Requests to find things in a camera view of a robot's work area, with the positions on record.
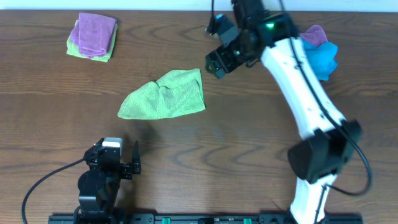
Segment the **blue crumpled cloth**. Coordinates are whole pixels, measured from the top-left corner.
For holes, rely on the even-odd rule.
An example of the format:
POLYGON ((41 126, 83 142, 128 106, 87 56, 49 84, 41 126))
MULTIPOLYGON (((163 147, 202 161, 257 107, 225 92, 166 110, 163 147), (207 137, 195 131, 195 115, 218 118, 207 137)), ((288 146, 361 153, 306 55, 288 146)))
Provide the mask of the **blue crumpled cloth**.
POLYGON ((331 42, 322 43, 318 47, 306 40, 302 42, 305 54, 314 74, 319 80, 328 81, 330 75, 338 66, 338 62, 335 61, 338 47, 331 42))

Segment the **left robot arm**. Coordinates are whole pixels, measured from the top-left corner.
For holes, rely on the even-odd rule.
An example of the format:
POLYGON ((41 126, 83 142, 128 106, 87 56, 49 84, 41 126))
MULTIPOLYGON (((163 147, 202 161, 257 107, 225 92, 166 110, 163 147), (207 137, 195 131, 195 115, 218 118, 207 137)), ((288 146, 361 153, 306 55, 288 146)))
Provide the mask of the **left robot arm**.
POLYGON ((122 152, 121 138, 102 138, 85 152, 83 160, 90 169, 78 179, 80 206, 74 211, 73 223, 121 222, 114 208, 121 180, 131 180, 142 170, 137 141, 130 162, 121 162, 122 152))

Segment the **green microfibre cloth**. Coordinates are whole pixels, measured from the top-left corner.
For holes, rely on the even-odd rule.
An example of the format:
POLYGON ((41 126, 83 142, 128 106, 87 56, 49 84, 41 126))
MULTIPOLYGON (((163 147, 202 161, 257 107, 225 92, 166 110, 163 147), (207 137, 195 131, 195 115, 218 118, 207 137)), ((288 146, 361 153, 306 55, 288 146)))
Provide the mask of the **green microfibre cloth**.
POLYGON ((122 119, 169 119, 206 109, 201 71, 172 70, 130 93, 121 104, 122 119))

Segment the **folded green cloth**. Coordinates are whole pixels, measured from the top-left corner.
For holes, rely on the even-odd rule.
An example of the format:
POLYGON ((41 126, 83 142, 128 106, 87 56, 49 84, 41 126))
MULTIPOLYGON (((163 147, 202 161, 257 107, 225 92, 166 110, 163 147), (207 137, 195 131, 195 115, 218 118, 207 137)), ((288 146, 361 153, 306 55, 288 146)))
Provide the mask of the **folded green cloth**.
POLYGON ((112 34, 112 39, 109 42, 108 51, 102 57, 88 57, 80 53, 77 44, 75 43, 78 38, 78 20, 75 21, 75 26, 71 31, 70 36, 67 40, 67 55, 71 55, 78 58, 87 58, 94 61, 105 62, 107 63, 113 54, 113 49, 116 41, 116 33, 118 30, 118 25, 115 24, 114 31, 112 34))

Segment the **purple crumpled cloth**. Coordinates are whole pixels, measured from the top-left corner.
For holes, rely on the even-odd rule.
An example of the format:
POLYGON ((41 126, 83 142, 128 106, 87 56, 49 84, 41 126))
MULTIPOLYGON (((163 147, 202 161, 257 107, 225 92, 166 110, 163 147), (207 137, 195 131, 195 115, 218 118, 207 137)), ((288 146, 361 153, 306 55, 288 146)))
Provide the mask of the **purple crumpled cloth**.
POLYGON ((326 33, 320 25, 312 25, 307 31, 301 33, 300 37, 315 47, 328 42, 326 33))

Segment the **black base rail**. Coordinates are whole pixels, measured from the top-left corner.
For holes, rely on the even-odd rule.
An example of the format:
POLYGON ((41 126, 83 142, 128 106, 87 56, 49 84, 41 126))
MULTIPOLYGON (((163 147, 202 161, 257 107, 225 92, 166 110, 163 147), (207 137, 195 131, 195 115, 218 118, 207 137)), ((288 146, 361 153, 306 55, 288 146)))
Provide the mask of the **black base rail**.
POLYGON ((117 223, 117 224, 289 224, 295 223, 287 213, 261 213, 259 215, 153 215, 135 213, 119 215, 109 220, 87 219, 81 215, 51 215, 48 224, 117 223))

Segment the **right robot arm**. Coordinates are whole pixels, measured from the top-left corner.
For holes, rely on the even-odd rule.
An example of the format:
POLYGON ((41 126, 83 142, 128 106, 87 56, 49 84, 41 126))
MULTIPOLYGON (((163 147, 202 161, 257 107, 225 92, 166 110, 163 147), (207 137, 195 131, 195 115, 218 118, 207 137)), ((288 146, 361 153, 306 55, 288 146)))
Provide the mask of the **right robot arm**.
POLYGON ((274 77, 297 123, 300 142, 287 153, 297 176, 287 214, 261 215, 260 223, 361 223, 356 214, 329 214, 326 198, 352 157, 361 135, 357 121, 347 121, 315 76, 286 13, 271 14, 260 1, 233 1, 234 19, 212 14, 207 27, 220 46, 206 56, 206 70, 217 78, 241 65, 261 62, 274 77))

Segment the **folded purple cloth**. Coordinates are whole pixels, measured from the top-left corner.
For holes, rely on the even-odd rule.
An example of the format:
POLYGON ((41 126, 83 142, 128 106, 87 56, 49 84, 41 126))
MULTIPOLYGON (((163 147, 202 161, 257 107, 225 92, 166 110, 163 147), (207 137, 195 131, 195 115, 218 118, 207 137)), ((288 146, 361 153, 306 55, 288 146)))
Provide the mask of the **folded purple cloth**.
POLYGON ((112 17, 81 12, 71 32, 71 42, 85 57, 104 57, 110 52, 116 25, 112 17))

